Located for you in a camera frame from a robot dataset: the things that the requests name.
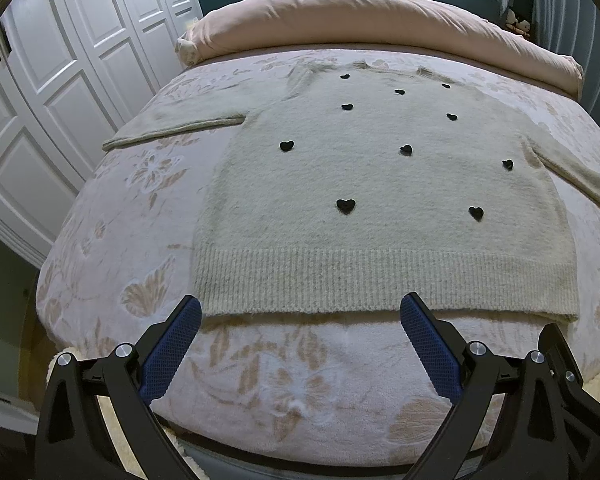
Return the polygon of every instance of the heart-shaped marker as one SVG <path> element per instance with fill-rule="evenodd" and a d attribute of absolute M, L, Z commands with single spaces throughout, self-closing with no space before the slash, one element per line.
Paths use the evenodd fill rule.
<path fill-rule="evenodd" d="M 481 207 L 470 207 L 469 214 L 479 222 L 482 219 L 482 215 L 484 215 L 484 211 Z"/>
<path fill-rule="evenodd" d="M 349 200 L 339 199 L 336 200 L 336 207 L 340 209 L 345 215 L 348 215 L 353 211 L 356 206 L 356 201 L 350 198 Z"/>

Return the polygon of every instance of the sweater sleeve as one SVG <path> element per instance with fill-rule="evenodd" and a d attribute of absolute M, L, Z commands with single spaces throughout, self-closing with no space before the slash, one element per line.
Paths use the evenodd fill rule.
<path fill-rule="evenodd" d="M 102 149 L 108 152 L 159 137 L 242 124 L 247 115 L 280 99 L 297 95 L 311 84 L 315 74 L 329 68 L 332 67 L 299 62 L 291 72 L 280 78 L 261 78 L 250 74 L 238 82 L 203 80 L 206 88 L 202 87 L 198 92 L 188 88 L 188 85 L 200 86 L 196 78 L 181 84 L 176 91 L 165 87 L 138 115 L 122 126 L 112 139 L 107 140 Z M 179 98 L 166 99 L 169 92 Z"/>
<path fill-rule="evenodd" d="M 573 184 L 600 206 L 600 173 L 587 168 L 573 153 L 552 135 L 538 128 L 533 137 L 527 136 L 531 147 L 542 163 Z"/>

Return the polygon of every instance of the metal screw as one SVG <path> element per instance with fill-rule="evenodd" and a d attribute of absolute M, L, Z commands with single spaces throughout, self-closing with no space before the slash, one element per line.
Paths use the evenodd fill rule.
<path fill-rule="evenodd" d="M 133 348 L 131 345 L 129 345 L 128 343 L 124 343 L 118 348 L 116 348 L 116 355 L 118 357 L 127 357 L 129 354 L 131 354 L 132 350 Z"/>
<path fill-rule="evenodd" d="M 544 363 L 544 355 L 542 355 L 542 352 L 539 352 L 538 350 L 533 350 L 530 357 L 533 362 L 538 363 L 539 365 Z"/>
<path fill-rule="evenodd" d="M 62 354 L 58 358 L 58 364 L 60 366 L 67 366 L 71 362 L 71 357 L 73 357 L 71 354 Z"/>
<path fill-rule="evenodd" d="M 480 341 L 474 341 L 469 345 L 469 350 L 474 355 L 484 355 L 487 351 L 487 347 L 480 343 Z"/>

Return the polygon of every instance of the bed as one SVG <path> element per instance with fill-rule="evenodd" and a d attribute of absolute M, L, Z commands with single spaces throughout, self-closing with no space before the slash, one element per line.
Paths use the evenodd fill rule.
<path fill-rule="evenodd" d="M 573 96 L 456 55 L 381 44 L 303 44 L 197 63 L 145 110 L 251 79 L 275 84 L 299 62 L 364 60 L 421 68 L 478 89 L 544 124 L 600 172 L 600 129 Z M 111 149 L 85 184 L 40 274 L 38 313 L 59 348 L 88 358 L 135 342 L 192 292 L 195 226 L 214 170 L 239 124 Z M 600 371 L 600 208 L 552 174 L 577 258 L 580 315 L 562 328 L 584 379 Z M 165 397 L 152 409 L 188 431 L 249 452 L 325 465 L 413 463 L 450 404 L 438 397 L 398 322 L 385 312 L 209 316 Z M 467 339 L 523 356 L 546 317 L 437 312 Z M 497 417 L 494 398 L 475 447 Z"/>

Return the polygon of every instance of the white fuzzy sweater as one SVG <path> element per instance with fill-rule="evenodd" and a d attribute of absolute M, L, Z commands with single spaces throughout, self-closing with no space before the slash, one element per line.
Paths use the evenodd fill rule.
<path fill-rule="evenodd" d="M 414 290 L 434 309 L 578 316 L 573 237 L 547 168 L 599 206 L 600 174 L 543 127 L 422 69 L 302 64 L 286 95 L 250 109 L 248 84 L 186 112 L 246 117 L 197 228 L 192 293 L 206 313 L 396 309 Z M 336 201 L 349 199 L 343 214 Z"/>

